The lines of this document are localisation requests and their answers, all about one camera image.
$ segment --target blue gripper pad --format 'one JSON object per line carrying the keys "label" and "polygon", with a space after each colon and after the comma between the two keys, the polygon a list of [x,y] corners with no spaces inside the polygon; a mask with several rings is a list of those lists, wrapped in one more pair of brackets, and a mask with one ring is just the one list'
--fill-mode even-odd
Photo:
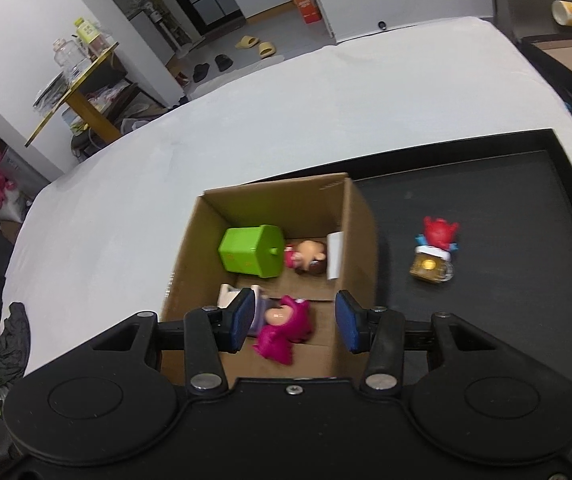
{"label": "blue gripper pad", "polygon": [[359,330],[357,329],[357,315],[352,310],[341,292],[335,297],[335,321],[345,347],[351,351],[359,351]]}
{"label": "blue gripper pad", "polygon": [[255,318],[255,293],[249,288],[243,288],[228,305],[228,310],[233,311],[230,346],[234,351],[240,351]]}

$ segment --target white tablecloth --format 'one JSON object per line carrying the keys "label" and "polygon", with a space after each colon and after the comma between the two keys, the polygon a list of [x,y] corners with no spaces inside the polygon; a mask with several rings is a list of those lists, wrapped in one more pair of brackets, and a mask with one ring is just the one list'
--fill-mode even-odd
{"label": "white tablecloth", "polygon": [[28,371],[141,310],[160,312],[205,189],[420,144],[553,128],[572,117],[492,25],[393,30],[250,74],[120,139],[35,200],[4,313],[31,324]]}

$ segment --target black slipper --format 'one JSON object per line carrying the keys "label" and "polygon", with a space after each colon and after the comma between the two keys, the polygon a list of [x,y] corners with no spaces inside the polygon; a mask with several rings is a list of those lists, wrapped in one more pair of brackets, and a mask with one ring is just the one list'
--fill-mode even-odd
{"label": "black slipper", "polygon": [[219,54],[215,58],[215,63],[217,63],[217,68],[220,72],[228,70],[233,65],[233,60],[230,59],[226,54]]}
{"label": "black slipper", "polygon": [[192,73],[192,80],[195,81],[195,83],[203,81],[208,75],[208,69],[210,69],[210,65],[208,63],[197,65],[195,67],[195,72]]}

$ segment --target green plastic toy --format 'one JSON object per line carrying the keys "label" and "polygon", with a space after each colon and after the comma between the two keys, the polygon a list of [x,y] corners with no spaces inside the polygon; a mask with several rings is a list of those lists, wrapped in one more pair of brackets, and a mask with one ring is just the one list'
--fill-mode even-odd
{"label": "green plastic toy", "polygon": [[228,272],[274,278],[284,264],[284,237],[274,225],[233,227],[219,245],[219,256]]}

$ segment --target metal bolt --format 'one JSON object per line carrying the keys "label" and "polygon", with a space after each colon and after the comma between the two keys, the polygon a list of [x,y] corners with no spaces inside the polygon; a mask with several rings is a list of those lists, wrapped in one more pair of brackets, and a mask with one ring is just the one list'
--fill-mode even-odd
{"label": "metal bolt", "polygon": [[373,390],[389,390],[397,386],[397,378],[388,374],[372,374],[366,377],[366,384]]}
{"label": "metal bolt", "polygon": [[297,384],[291,384],[290,386],[286,386],[286,393],[288,395],[301,395],[304,393],[304,389]]}
{"label": "metal bolt", "polygon": [[221,383],[221,377],[215,374],[197,374],[191,379],[192,387],[196,390],[212,390]]}

